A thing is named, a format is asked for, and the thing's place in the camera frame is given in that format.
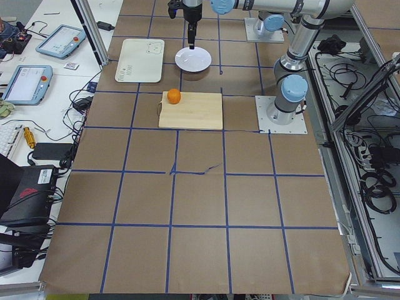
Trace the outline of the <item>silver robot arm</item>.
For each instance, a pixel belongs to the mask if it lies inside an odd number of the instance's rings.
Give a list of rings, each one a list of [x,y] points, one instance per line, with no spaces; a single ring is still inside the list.
[[[354,1],[211,1],[210,3],[212,10],[220,15],[230,13],[233,9],[241,9],[302,16],[301,25],[294,35],[289,52],[303,56],[308,53],[324,21],[341,16],[350,10]],[[203,2],[169,1],[167,5],[171,19],[176,17],[177,10],[183,10],[184,19],[189,23],[188,42],[192,49],[197,23],[202,18]]]
[[[274,65],[277,94],[268,108],[268,114],[276,124],[290,124],[300,102],[305,100],[308,82],[302,77],[301,71],[323,24],[322,19],[304,15],[286,54]]]

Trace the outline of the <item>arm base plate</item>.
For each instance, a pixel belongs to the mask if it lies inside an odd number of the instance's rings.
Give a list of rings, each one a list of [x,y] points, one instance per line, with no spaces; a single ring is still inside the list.
[[[254,43],[283,43],[282,27],[284,17],[280,14],[268,16],[265,20],[246,17],[244,19],[247,41]]]
[[[255,96],[259,132],[264,134],[307,134],[301,103],[293,112],[275,106],[275,96]]]

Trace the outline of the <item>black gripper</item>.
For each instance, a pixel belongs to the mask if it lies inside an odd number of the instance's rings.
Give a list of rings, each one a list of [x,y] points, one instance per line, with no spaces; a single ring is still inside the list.
[[[168,14],[171,19],[176,17],[177,11],[182,10],[184,19],[189,22],[187,29],[187,42],[189,49],[195,48],[196,22],[202,18],[202,0],[170,0],[168,2]]]

